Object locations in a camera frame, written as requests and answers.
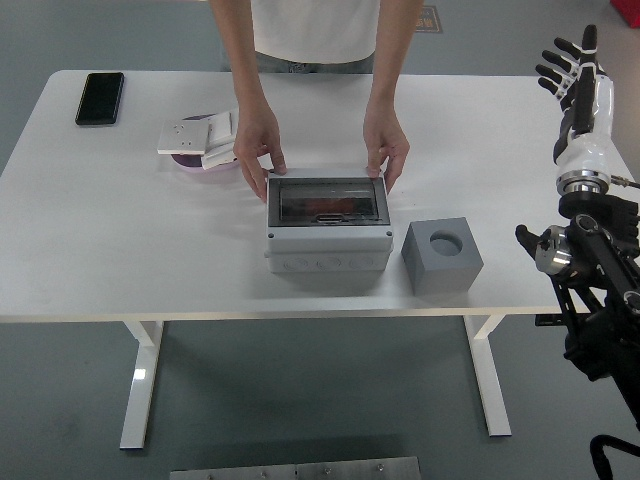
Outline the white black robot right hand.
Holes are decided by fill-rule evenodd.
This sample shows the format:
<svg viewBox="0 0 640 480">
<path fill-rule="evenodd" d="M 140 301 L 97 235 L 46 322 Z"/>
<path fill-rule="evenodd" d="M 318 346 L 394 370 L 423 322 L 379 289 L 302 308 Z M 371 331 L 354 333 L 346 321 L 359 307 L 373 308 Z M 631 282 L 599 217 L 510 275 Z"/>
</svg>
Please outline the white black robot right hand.
<svg viewBox="0 0 640 480">
<path fill-rule="evenodd" d="M 614 83 L 597 59 L 598 30 L 585 27 L 579 45 L 556 38 L 556 51 L 542 52 L 538 84 L 558 101 L 563 118 L 553 158 L 560 178 L 573 171 L 609 174 Z"/>
</svg>

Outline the person's left hand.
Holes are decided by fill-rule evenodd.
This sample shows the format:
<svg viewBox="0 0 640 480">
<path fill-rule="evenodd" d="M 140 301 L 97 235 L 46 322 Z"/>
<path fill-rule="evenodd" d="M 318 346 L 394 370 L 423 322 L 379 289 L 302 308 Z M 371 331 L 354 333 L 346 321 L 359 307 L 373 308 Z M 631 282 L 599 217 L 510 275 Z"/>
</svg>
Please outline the person's left hand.
<svg viewBox="0 0 640 480">
<path fill-rule="evenodd" d="M 403 173 L 410 150 L 392 103 L 369 102 L 363 137 L 368 155 L 367 173 L 370 178 L 382 176 L 390 192 Z"/>
</svg>

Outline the person's right hand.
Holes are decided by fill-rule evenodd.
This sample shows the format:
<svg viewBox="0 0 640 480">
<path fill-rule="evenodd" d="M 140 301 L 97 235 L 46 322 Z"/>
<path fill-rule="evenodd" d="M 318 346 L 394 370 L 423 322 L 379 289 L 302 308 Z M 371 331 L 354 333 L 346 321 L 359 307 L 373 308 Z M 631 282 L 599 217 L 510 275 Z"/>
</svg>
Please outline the person's right hand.
<svg viewBox="0 0 640 480">
<path fill-rule="evenodd" d="M 287 173 L 279 125 L 268 104 L 241 106 L 234 154 L 248 186 L 265 203 L 268 171 L 261 166 L 259 159 L 268 156 L 276 174 Z"/>
</svg>

